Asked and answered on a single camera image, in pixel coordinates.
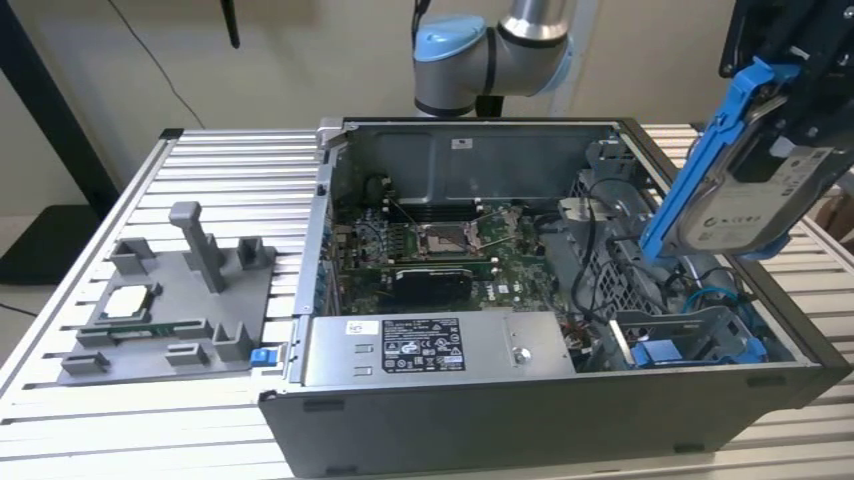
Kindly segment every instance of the blue plastic clip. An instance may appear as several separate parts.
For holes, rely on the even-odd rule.
[[[278,353],[275,350],[267,348],[257,348],[250,355],[250,366],[255,367],[275,367],[279,363]]]

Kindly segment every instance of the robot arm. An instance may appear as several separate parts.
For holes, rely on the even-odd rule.
[[[740,0],[721,68],[738,73],[644,233],[648,260],[787,245],[854,164],[853,29],[854,1]]]

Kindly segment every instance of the warning label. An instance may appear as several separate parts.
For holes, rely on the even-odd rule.
[[[389,373],[466,370],[460,318],[384,320],[384,370]]]

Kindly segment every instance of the cable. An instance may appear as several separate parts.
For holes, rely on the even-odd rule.
[[[738,270],[736,270],[732,267],[725,267],[724,265],[720,265],[717,267],[710,268],[709,270],[706,270],[706,272],[704,272],[704,274],[697,277],[697,278],[692,278],[688,275],[682,275],[680,273],[673,273],[670,275],[670,277],[668,278],[668,280],[665,281],[665,288],[670,288],[670,286],[673,285],[673,283],[682,279],[682,280],[692,280],[700,287],[702,287],[702,285],[700,284],[700,282],[702,282],[704,280],[706,280],[709,278],[709,276],[716,273],[716,272],[721,272],[725,271],[730,274],[730,276],[733,277],[733,283],[736,283],[736,288],[738,288],[740,290],[744,290],[742,287],[742,278],[740,276]]]
[[[107,3],[110,3],[110,6],[117,11],[117,15],[119,15],[119,18],[122,19],[122,22],[125,23],[125,26],[129,28],[129,31],[131,32],[131,35],[137,39],[137,42],[139,43],[141,47],[143,47],[143,50],[146,50],[146,53],[149,54],[149,57],[151,57],[153,62],[155,62],[155,65],[158,66],[158,69],[161,70],[161,73],[163,74],[163,78],[166,79],[166,83],[170,84],[170,89],[173,90],[173,94],[175,95],[175,98],[178,98],[178,101],[185,104],[185,107],[187,107],[187,110],[190,111],[190,114],[197,119],[197,122],[199,122],[199,126],[202,128],[207,128],[205,126],[205,123],[202,122],[202,119],[199,118],[199,115],[197,114],[197,111],[193,109],[193,107],[187,103],[187,100],[185,100],[185,97],[182,97],[182,95],[178,93],[178,90],[175,88],[175,84],[173,83],[173,79],[170,78],[169,73],[166,73],[166,69],[163,68],[163,65],[161,65],[161,62],[158,61],[158,58],[155,57],[155,54],[151,53],[151,50],[149,49],[149,46],[146,45],[146,42],[143,42],[143,39],[139,38],[139,35],[137,34],[137,31],[134,30],[134,27],[131,26],[131,22],[129,22],[129,19],[125,17],[125,14],[122,13],[122,10],[119,10],[119,7],[114,3],[114,0],[107,0]]]
[[[6,303],[0,303],[0,308],[6,308],[7,310],[13,310],[14,312],[23,313],[25,315],[30,315],[31,317],[38,317],[39,314],[31,312],[30,310],[25,310],[23,308],[14,307],[13,305],[7,305]]]
[[[430,2],[433,0],[416,0],[413,6],[413,24],[412,24],[412,34],[413,34],[413,52],[416,52],[416,37],[418,35],[418,28],[422,24],[422,17],[430,10]]]
[[[692,296],[689,297],[689,299],[685,301],[685,305],[682,305],[682,311],[680,313],[688,313],[689,309],[692,308],[692,306],[694,305],[694,303],[697,302],[697,300],[706,295],[708,293],[720,293],[722,295],[726,295],[729,298],[732,298],[736,302],[738,302],[738,295],[736,294],[736,292],[732,292],[730,290],[728,290],[726,288],[720,288],[720,287],[706,287],[700,289],[698,291],[696,291]]]
[[[581,301],[578,300],[578,287],[582,284],[582,278],[585,277],[588,268],[590,268],[590,262],[593,260],[593,250],[597,244],[597,214],[593,211],[593,202],[590,201],[590,196],[588,196],[588,213],[590,215],[590,221],[588,222],[589,223],[588,245],[585,250],[585,256],[582,258],[581,268],[578,269],[578,273],[576,274],[576,279],[573,280],[573,286],[570,287],[570,298],[573,299],[576,308],[582,312],[585,320],[588,322],[593,320],[601,324],[605,324],[606,323],[605,319],[590,308],[585,307]]]

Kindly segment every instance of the aluminum extrusion table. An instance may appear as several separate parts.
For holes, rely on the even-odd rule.
[[[688,125],[648,125],[681,166]],[[261,235],[278,248],[263,342],[290,338],[309,201],[314,131],[187,131],[162,139],[90,246],[0,370],[0,478],[267,479],[291,476],[254,405],[262,369],[229,377],[69,388],[57,385],[106,287],[117,239],[185,249],[169,223],[179,200],[205,206],[221,246]],[[765,263],[816,325],[854,363],[854,258],[808,219]],[[456,479],[854,478],[854,378],[801,410],[767,415],[714,455],[444,475]]]

